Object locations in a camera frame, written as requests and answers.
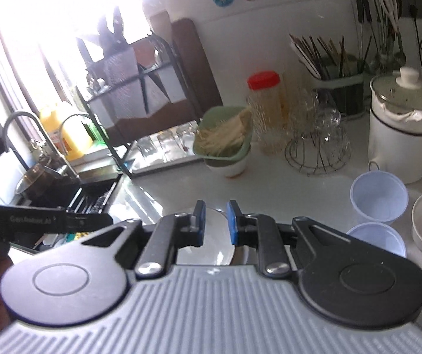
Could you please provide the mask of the black metal dish rack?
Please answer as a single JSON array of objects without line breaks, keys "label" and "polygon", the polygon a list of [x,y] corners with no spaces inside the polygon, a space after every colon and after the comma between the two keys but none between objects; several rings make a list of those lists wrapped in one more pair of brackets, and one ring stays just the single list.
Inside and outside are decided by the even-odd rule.
[{"label": "black metal dish rack", "polygon": [[116,40],[94,62],[85,43],[78,47],[86,65],[89,98],[80,96],[112,158],[128,178],[134,172],[120,156],[119,145],[175,125],[199,121],[203,110],[173,47],[151,34],[128,44]]}]

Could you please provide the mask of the light blue plastic bowl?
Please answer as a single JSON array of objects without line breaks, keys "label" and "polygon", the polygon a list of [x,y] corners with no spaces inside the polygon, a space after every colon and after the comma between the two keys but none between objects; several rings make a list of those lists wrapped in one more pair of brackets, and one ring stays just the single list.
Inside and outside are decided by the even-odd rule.
[{"label": "light blue plastic bowl", "polygon": [[362,222],[392,224],[409,205],[405,184],[397,176],[381,170],[357,177],[350,187],[349,199]]}]

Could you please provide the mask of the white leaf-patterned plate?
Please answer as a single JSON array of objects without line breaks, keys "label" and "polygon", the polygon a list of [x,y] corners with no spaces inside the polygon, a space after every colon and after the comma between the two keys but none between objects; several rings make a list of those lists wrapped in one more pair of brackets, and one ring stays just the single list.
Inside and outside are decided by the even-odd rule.
[{"label": "white leaf-patterned plate", "polygon": [[230,241],[226,216],[213,208],[205,210],[205,234],[199,248],[188,246],[178,250],[178,265],[229,265],[235,248]]}]

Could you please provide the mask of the white bowl under strainer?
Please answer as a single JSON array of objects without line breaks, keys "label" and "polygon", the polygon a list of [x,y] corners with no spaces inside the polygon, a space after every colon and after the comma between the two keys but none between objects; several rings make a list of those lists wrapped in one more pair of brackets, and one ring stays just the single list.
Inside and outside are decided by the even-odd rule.
[{"label": "white bowl under strainer", "polygon": [[205,165],[221,177],[231,178],[242,174],[247,166],[250,154],[247,153],[239,161],[211,160],[204,159]]}]

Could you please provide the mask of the red-lidded clear jar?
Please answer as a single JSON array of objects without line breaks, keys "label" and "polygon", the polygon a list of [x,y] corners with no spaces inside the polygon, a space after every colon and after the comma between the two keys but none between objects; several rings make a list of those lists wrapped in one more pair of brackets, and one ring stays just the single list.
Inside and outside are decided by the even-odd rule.
[{"label": "red-lidded clear jar", "polygon": [[275,155],[284,149],[288,108],[280,75],[262,71],[247,79],[247,102],[253,114],[253,132],[261,151]]}]

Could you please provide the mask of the white drain tray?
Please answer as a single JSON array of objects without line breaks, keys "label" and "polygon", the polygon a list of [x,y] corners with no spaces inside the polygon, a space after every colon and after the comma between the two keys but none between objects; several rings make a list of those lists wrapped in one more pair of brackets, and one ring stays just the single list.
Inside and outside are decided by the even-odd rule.
[{"label": "white drain tray", "polygon": [[193,152],[197,122],[191,121],[134,142],[125,165],[134,175],[146,175],[202,161]]}]

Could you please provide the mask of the orange detergent bottle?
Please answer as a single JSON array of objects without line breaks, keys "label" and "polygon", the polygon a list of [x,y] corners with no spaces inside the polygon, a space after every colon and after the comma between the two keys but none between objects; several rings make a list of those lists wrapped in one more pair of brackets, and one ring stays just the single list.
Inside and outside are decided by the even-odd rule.
[{"label": "orange detergent bottle", "polygon": [[68,161],[82,158],[93,145],[93,140],[79,116],[68,119],[60,132],[60,125],[63,121],[75,113],[74,108],[66,101],[46,106],[40,112],[41,125],[44,126],[54,145]]}]

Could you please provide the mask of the white electric cooking pot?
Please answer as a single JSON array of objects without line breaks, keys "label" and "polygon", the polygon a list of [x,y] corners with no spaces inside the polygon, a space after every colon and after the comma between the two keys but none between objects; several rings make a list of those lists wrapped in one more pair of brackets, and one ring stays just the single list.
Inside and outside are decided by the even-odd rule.
[{"label": "white electric cooking pot", "polygon": [[422,179],[422,80],[403,66],[370,81],[368,167],[411,184]]}]

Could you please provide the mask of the brown wooden cutting board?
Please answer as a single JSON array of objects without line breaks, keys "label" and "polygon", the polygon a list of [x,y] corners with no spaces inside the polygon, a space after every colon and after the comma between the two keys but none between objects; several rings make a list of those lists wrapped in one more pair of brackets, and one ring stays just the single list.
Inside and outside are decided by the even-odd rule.
[{"label": "brown wooden cutting board", "polygon": [[193,20],[181,18],[171,27],[174,49],[191,96],[166,105],[149,118],[121,119],[107,131],[115,146],[202,118],[209,109],[223,104]]}]

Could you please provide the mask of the green chopstick holder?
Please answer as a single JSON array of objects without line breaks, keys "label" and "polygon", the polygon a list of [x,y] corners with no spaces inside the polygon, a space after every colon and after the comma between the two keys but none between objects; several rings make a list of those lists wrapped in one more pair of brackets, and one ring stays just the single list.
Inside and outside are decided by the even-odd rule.
[{"label": "green chopstick holder", "polygon": [[364,74],[321,80],[312,77],[310,85],[323,108],[336,109],[342,117],[356,118],[365,113]]}]

